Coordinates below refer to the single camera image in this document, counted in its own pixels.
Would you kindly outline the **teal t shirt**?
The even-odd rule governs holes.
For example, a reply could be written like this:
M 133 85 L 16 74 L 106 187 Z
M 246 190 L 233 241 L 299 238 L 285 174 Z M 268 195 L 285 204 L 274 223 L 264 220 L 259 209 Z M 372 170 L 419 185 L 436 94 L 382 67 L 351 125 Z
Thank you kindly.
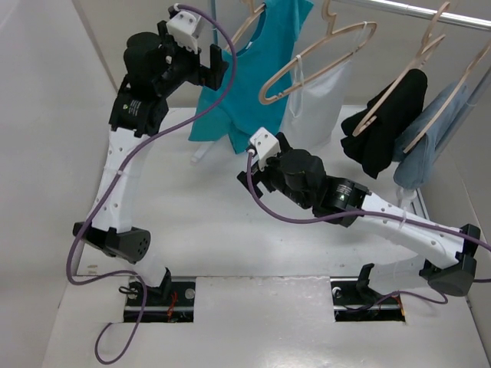
M 292 59 L 295 42 L 308 14 L 310 1 L 265 1 L 249 44 L 236 52 L 237 71 L 222 102 L 193 122 L 188 140 L 215 142 L 229 138 L 235 153 L 249 145 L 249 138 L 264 127 L 276 134 L 287 99 L 264 105 L 259 91 L 265 82 Z

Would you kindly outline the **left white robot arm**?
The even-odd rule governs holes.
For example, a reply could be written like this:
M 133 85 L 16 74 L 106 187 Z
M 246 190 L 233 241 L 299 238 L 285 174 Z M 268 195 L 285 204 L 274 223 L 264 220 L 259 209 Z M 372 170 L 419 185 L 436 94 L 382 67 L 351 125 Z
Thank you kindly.
M 182 84 L 218 90 L 228 62 L 210 46 L 209 66 L 200 62 L 200 20 L 184 11 L 158 24 L 158 32 L 141 32 L 127 40 L 127 73 L 109 119 L 109 143 L 99 189 L 91 212 L 74 223 L 74 246 L 90 245 L 106 256 L 130 264 L 129 275 L 146 284 L 144 294 L 155 304 L 171 293 L 167 268 L 150 250 L 149 231 L 133 226 L 132 211 L 145 159 L 164 132 L 168 97 Z

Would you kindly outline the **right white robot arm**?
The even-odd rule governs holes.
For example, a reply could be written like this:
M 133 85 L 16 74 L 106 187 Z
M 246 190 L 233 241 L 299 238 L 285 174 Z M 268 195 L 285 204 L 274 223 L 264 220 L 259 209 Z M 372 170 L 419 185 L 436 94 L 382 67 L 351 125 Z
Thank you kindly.
M 250 138 L 247 152 L 247 168 L 237 178 L 256 202 L 262 196 L 258 186 L 264 185 L 313 214 L 310 219 L 287 218 L 260 203 L 272 217 L 296 225 L 340 225 L 376 235 L 415 254 L 391 264 L 364 265 L 354 283 L 354 292 L 362 301 L 424 286 L 446 296 L 468 294 L 476 280 L 476 250 L 482 245 L 476 226 L 436 224 L 390 204 L 366 186 L 329 176 L 319 157 L 292 148 L 282 133 L 260 128 Z

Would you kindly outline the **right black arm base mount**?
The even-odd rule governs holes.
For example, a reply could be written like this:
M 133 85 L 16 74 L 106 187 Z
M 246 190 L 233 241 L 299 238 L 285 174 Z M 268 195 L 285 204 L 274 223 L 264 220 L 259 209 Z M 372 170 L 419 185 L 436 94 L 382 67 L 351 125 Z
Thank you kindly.
M 374 264 L 362 267 L 356 278 L 332 278 L 331 296 L 336 322 L 405 322 L 400 298 L 383 297 L 369 288 L 369 275 Z

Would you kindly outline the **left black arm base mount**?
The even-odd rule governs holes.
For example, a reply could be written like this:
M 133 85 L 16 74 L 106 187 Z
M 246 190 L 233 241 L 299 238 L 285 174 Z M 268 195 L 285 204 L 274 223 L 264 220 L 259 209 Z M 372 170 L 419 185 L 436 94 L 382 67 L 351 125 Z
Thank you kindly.
M 143 302 L 143 286 L 131 278 L 118 291 L 125 296 L 123 319 L 135 323 Z M 192 323 L 196 296 L 196 278 L 174 277 L 167 270 L 160 286 L 148 287 L 142 323 Z

